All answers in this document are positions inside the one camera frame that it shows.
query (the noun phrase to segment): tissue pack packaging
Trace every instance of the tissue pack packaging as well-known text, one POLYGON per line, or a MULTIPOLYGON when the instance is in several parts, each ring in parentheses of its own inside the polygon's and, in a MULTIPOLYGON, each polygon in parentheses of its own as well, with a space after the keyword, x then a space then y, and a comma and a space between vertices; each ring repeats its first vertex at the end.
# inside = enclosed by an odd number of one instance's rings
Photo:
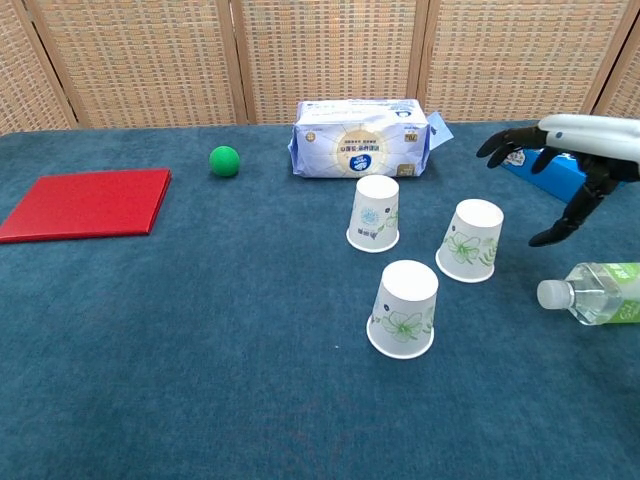
POLYGON ((504 160, 502 166, 520 178, 568 203, 584 183, 585 174, 578 168, 576 159, 568 153, 558 154, 542 172, 531 173, 531 167, 541 151, 523 149, 513 152, 504 160))
POLYGON ((429 145, 417 100, 327 100, 298 104, 289 151, 303 177, 419 176, 429 145))

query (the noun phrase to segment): woven screen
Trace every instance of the woven screen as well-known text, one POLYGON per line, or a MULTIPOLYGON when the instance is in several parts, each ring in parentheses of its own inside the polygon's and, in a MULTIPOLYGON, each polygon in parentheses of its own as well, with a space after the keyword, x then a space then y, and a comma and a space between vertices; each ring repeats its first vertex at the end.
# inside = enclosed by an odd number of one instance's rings
POLYGON ((437 24, 425 39, 419 92, 425 110, 439 110, 449 121, 590 112, 606 78, 603 63, 608 59, 612 63, 618 53, 619 45, 612 39, 629 4, 620 0, 436 3, 437 24))
POLYGON ((50 66, 41 63, 46 55, 41 49, 38 57, 40 45, 31 42, 26 30, 31 26, 21 13, 22 21, 11 2, 0 2, 0 134, 68 129, 69 107, 62 103, 50 66))
POLYGON ((597 114, 640 118, 640 20, 613 70, 597 114))
POLYGON ((236 122, 216 2, 27 4, 84 126, 236 122))
POLYGON ((247 108, 250 119, 255 109, 257 123, 292 123, 301 100, 406 97, 416 0, 232 6, 236 24, 242 22, 247 108))

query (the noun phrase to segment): upside-down paper cup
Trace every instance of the upside-down paper cup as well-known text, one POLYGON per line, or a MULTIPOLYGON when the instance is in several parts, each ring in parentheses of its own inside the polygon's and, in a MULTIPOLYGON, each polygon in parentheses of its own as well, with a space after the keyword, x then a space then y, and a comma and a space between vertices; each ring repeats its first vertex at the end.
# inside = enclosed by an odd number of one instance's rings
POLYGON ((438 277, 426 265, 413 260, 387 265, 367 321, 371 344, 399 360, 416 358, 429 350, 437 292, 438 277))
POLYGON ((398 243, 398 193, 393 178, 367 175, 356 183, 347 240, 358 250, 384 252, 398 243))
POLYGON ((495 271, 504 214, 497 205, 471 198, 456 207, 436 263, 445 275, 465 283, 487 280, 495 271))

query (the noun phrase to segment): bottle cap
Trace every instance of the bottle cap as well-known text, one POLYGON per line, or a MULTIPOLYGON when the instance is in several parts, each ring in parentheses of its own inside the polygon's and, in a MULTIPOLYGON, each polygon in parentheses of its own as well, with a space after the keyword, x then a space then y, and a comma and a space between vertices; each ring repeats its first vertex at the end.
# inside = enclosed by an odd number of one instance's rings
POLYGON ((563 280, 544 280, 538 284, 538 303, 547 310, 569 308, 574 296, 571 285, 563 280))

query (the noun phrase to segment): red board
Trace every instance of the red board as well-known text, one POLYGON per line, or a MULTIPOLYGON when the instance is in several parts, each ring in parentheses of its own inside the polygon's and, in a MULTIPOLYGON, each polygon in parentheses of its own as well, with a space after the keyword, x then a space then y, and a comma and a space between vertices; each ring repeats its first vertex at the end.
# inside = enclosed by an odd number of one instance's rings
POLYGON ((148 235, 169 169, 40 177, 0 226, 0 243, 148 235))

